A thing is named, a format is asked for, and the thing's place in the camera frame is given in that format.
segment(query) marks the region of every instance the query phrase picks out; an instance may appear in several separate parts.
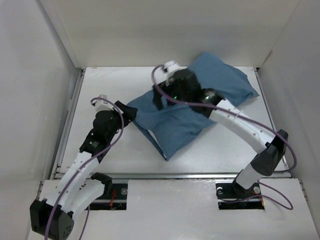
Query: fabric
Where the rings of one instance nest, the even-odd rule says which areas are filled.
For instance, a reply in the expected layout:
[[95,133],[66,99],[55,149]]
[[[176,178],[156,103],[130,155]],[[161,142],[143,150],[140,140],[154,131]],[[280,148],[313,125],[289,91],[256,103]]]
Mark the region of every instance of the fabric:
[[[215,89],[236,107],[248,98],[259,96],[250,85],[247,75],[209,52],[200,55],[188,68],[195,73],[202,88]],[[154,93],[150,90],[129,102],[128,106],[138,109],[133,123],[167,161],[196,139],[203,129],[214,124],[189,106],[168,106],[164,97],[161,98],[164,108],[157,110],[153,97]]]

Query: robotic arm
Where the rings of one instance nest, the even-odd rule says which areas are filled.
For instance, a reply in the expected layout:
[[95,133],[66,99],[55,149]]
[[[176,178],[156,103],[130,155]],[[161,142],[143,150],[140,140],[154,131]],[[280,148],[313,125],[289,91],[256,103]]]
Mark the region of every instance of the robotic arm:
[[[93,121],[93,128],[81,145],[76,159],[55,189],[42,201],[34,200],[30,206],[32,230],[44,236],[47,224],[50,224],[48,237],[53,240],[67,239],[74,227],[74,219],[95,199],[102,194],[108,195],[112,190],[112,178],[98,172],[85,184],[85,180],[101,163],[107,151],[80,169],[88,159],[110,146],[113,137],[122,128],[122,121],[116,110],[109,108],[103,100],[98,100],[93,105],[98,111]],[[128,107],[119,101],[115,105],[123,112],[124,127],[136,118],[136,108]],[[48,223],[49,215],[62,189],[77,171],[79,173],[68,185],[58,203],[52,222]]]
[[[245,140],[257,153],[254,159],[236,176],[231,184],[230,198],[244,199],[248,197],[251,187],[262,177],[271,176],[286,151],[284,142],[273,133],[265,132],[262,128],[238,116],[249,118],[231,104],[223,95],[212,88],[201,88],[196,75],[187,68],[180,67],[175,61],[164,64],[163,71],[167,73],[167,80],[158,86],[173,99],[182,102],[204,103],[217,106],[233,112],[214,110],[207,107],[191,106],[191,108],[207,118],[224,125],[226,128]],[[153,86],[153,103],[158,110],[163,108],[161,94]],[[288,133],[278,131],[284,139]]]

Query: white tabletop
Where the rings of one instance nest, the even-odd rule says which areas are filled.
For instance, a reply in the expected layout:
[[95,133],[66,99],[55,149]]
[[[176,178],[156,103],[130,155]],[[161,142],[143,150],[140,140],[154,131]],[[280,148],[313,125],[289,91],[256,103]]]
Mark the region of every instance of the white tabletop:
[[[40,199],[57,185],[44,182]],[[90,211],[82,240],[319,240],[297,179],[263,179],[293,204],[263,199],[265,210],[219,210],[214,180],[130,180],[127,210]],[[275,191],[261,193],[289,204]],[[87,212],[74,220],[78,240]],[[30,231],[28,240],[44,237]]]
[[[152,87],[153,67],[89,67],[85,71],[69,133],[61,173],[74,161],[79,147],[92,128],[95,109],[90,100],[100,94],[110,101],[127,104]],[[260,94],[249,99],[239,109],[251,118],[271,127],[271,120],[261,96],[253,67],[238,67]],[[158,82],[165,80],[157,72]],[[120,141],[108,152],[95,172],[107,174],[225,174],[238,173],[256,155],[255,151],[233,132],[220,124],[205,129],[195,141],[181,149],[169,162],[165,161],[147,138],[130,124]],[[285,169],[281,161],[277,170]]]

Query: screw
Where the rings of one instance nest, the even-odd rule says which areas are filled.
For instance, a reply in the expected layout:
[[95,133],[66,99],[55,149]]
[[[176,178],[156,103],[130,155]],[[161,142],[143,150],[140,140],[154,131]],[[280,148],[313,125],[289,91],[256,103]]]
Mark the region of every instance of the screw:
[[217,192],[219,195],[221,195],[221,194],[224,193],[224,192],[223,192],[223,188],[222,188],[221,186],[219,186],[219,187],[216,188],[216,192]]
[[255,186],[255,187],[253,188],[253,191],[254,191],[256,194],[261,193],[260,187],[258,187],[258,186]]
[[128,189],[126,189],[125,187],[121,189],[121,194],[122,195],[127,195],[128,194]]

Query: white wall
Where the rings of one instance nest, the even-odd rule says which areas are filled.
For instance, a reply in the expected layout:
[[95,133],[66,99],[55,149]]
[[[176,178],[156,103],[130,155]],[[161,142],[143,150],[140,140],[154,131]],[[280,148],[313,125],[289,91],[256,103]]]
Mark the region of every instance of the white wall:
[[320,233],[320,0],[301,0],[259,70],[277,128],[289,132]]
[[299,2],[41,1],[54,3],[83,68],[155,66],[172,59],[187,65],[203,51],[234,66],[260,67]]
[[0,239],[23,240],[78,71],[37,0],[0,0]]

